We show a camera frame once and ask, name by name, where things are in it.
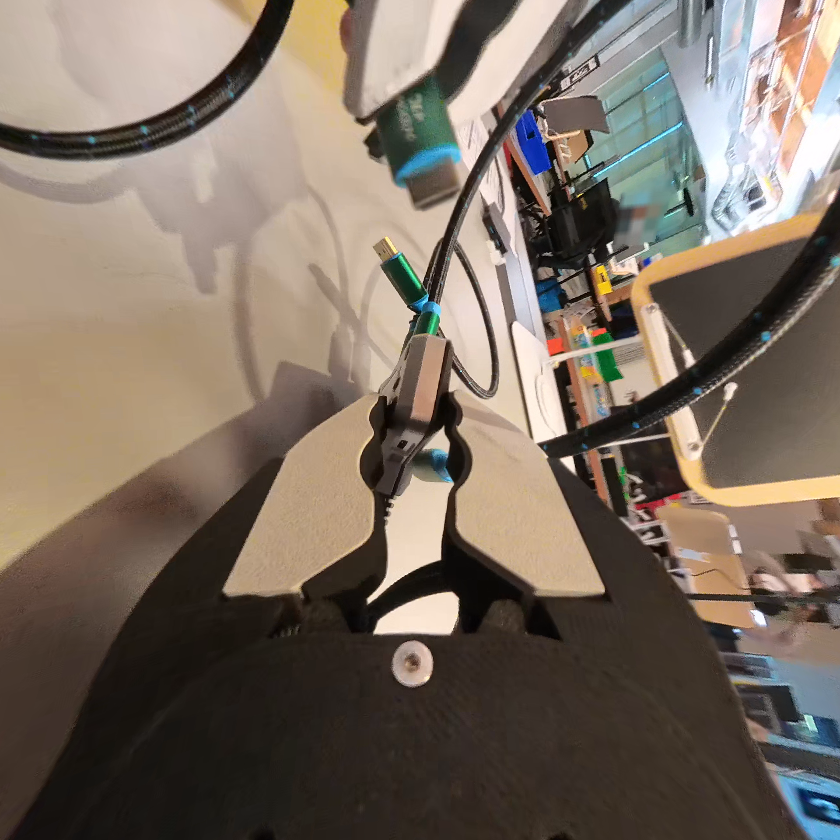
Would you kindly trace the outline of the small blue plastic bin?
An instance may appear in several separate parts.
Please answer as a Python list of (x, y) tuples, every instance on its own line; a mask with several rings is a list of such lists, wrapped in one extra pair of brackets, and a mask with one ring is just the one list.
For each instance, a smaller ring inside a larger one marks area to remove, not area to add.
[(515, 126), (521, 156), (535, 175), (552, 170), (552, 162), (534, 112), (527, 109)]

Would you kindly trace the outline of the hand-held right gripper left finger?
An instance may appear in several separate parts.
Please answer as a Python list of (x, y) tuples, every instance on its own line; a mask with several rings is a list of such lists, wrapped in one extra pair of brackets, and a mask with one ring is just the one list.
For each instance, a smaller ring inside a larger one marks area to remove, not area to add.
[(385, 399), (364, 395), (287, 452), (223, 593), (295, 595), (362, 610), (383, 582)]

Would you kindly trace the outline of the silver metal port hub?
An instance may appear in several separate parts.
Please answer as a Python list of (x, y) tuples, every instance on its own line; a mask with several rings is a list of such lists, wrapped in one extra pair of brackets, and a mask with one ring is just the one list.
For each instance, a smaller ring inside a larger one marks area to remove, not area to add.
[(448, 392), (453, 351), (438, 335), (416, 334), (406, 342), (392, 376), (383, 384), (382, 476), (376, 486), (384, 497), (402, 494), (410, 466), (442, 423), (439, 409)]

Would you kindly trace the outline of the white flat pad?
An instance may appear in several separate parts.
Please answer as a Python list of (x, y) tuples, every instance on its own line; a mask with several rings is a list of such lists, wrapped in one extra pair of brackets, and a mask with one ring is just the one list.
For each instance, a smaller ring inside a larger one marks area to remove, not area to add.
[(510, 335), (532, 439), (542, 444), (563, 436), (567, 426), (546, 342), (518, 321), (510, 325)]

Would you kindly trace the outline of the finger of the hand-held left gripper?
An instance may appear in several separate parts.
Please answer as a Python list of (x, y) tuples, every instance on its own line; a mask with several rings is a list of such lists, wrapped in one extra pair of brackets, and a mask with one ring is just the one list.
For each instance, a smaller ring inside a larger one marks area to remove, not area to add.
[(512, 99), (591, 6), (586, 1), (516, 2), (452, 96), (454, 126), (475, 121), (500, 100)]
[(347, 63), (343, 104), (357, 122), (370, 122), (397, 97), (436, 80), (450, 115), (471, 121), (463, 99), (473, 59), (467, 1), (352, 2), (343, 21)]

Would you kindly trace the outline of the black board wooden rim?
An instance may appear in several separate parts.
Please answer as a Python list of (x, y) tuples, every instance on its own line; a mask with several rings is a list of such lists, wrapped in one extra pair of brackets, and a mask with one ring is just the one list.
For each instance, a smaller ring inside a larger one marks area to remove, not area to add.
[[(663, 258), (631, 302), (656, 387), (710, 351), (782, 278), (814, 233), (805, 213)], [(839, 296), (834, 283), (777, 343), (665, 420), (690, 489), (726, 507), (838, 497)]]

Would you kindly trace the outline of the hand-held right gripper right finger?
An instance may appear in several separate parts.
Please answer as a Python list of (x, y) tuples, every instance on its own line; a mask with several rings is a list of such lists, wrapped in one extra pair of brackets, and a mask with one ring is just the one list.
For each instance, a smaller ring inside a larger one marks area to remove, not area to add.
[(497, 600), (525, 609), (599, 602), (606, 586), (546, 455), (518, 426), (465, 391), (447, 394), (450, 474), (442, 539), (462, 610)]

